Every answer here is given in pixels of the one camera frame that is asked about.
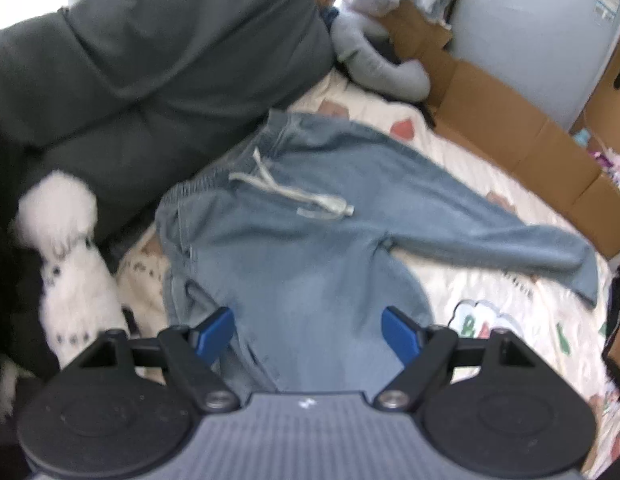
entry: plush toy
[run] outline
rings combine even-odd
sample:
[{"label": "plush toy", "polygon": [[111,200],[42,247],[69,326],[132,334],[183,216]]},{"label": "plush toy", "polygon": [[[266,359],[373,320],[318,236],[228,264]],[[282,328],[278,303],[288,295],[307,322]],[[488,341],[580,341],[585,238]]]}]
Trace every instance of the plush toy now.
[{"label": "plush toy", "polygon": [[333,7],[335,0],[316,1],[330,31],[337,60],[344,64],[352,81],[404,102],[426,99],[430,82],[423,65],[415,59],[394,65],[370,43],[389,39],[383,26],[363,14]]}]

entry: elastic waistband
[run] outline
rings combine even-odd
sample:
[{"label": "elastic waistband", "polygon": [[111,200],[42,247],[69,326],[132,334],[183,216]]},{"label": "elastic waistband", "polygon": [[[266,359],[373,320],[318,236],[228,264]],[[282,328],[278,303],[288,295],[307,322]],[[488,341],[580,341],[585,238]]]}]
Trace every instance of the elastic waistband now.
[{"label": "elastic waistband", "polygon": [[257,166],[252,156],[254,148],[258,148],[264,157],[271,154],[287,130],[292,117],[293,115],[287,112],[270,110],[267,120],[256,133],[234,146],[191,180],[176,184],[165,193],[161,205],[176,202],[193,193],[227,186],[231,172],[251,173],[254,171]]}]

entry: pants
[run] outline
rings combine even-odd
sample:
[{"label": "pants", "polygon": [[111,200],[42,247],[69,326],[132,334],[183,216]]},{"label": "pants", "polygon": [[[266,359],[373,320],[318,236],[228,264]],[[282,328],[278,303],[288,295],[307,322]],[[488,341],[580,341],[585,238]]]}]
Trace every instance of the pants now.
[{"label": "pants", "polygon": [[253,137],[167,193],[156,220],[171,260],[168,317],[194,325],[233,309],[237,335],[221,373],[242,395],[372,396],[391,380],[401,364],[381,336],[383,309],[432,321],[393,246],[548,276],[596,302],[586,240],[524,225],[408,146],[347,120],[270,112]]}]

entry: drawstring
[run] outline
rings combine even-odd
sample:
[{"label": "drawstring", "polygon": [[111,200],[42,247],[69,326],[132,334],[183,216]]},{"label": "drawstring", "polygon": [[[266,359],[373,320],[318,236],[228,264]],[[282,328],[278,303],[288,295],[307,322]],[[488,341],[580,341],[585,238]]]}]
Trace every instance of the drawstring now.
[{"label": "drawstring", "polygon": [[260,176],[235,171],[229,174],[230,180],[240,180],[262,191],[276,193],[291,200],[296,200],[297,202],[316,204],[326,211],[326,213],[309,211],[301,207],[296,210],[298,215],[308,218],[336,220],[344,216],[352,216],[352,213],[354,213],[354,206],[348,205],[346,200],[340,196],[308,193],[296,187],[282,186],[274,180],[272,174],[270,174],[269,170],[266,168],[266,165],[261,161],[261,153],[258,148],[254,148],[252,156],[259,168]]}]

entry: dark gray cushion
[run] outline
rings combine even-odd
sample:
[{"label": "dark gray cushion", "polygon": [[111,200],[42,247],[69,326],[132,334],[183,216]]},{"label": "dark gray cushion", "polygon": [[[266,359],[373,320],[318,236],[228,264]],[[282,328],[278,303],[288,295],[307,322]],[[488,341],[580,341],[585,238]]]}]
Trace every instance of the dark gray cushion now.
[{"label": "dark gray cushion", "polygon": [[83,0],[0,30],[0,124],[98,197],[99,238],[331,67],[314,0]]}]

